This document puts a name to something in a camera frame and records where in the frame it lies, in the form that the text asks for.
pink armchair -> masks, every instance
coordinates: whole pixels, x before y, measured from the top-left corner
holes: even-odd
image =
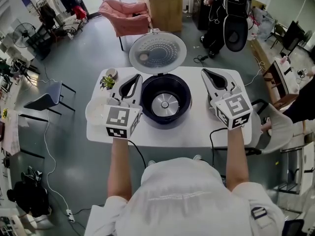
[[[111,22],[116,36],[119,38],[148,33],[151,18],[145,2],[124,3],[116,0],[104,0],[98,12]]]

black shoe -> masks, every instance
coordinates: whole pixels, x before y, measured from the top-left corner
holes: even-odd
[[[209,51],[208,56],[209,58],[213,59],[215,57],[216,53],[214,53],[213,51]]]

white garment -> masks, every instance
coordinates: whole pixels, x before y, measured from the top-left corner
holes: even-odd
[[[267,215],[254,220],[251,210]],[[257,183],[233,192],[208,163],[177,158],[149,166],[129,202],[92,206],[85,236],[280,236],[284,215]]]

rice cooker lid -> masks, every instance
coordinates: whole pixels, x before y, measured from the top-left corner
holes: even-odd
[[[165,31],[151,32],[138,38],[129,51],[134,68],[146,74],[165,74],[185,60],[187,48],[178,36]]]

black inner pot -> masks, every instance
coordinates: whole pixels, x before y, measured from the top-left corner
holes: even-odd
[[[159,94],[172,94],[178,101],[179,110],[169,117],[159,117],[152,111],[152,102]],[[188,85],[173,74],[158,75],[148,78],[142,85],[141,106],[143,113],[159,124],[169,124],[182,116],[190,106],[191,93]]]

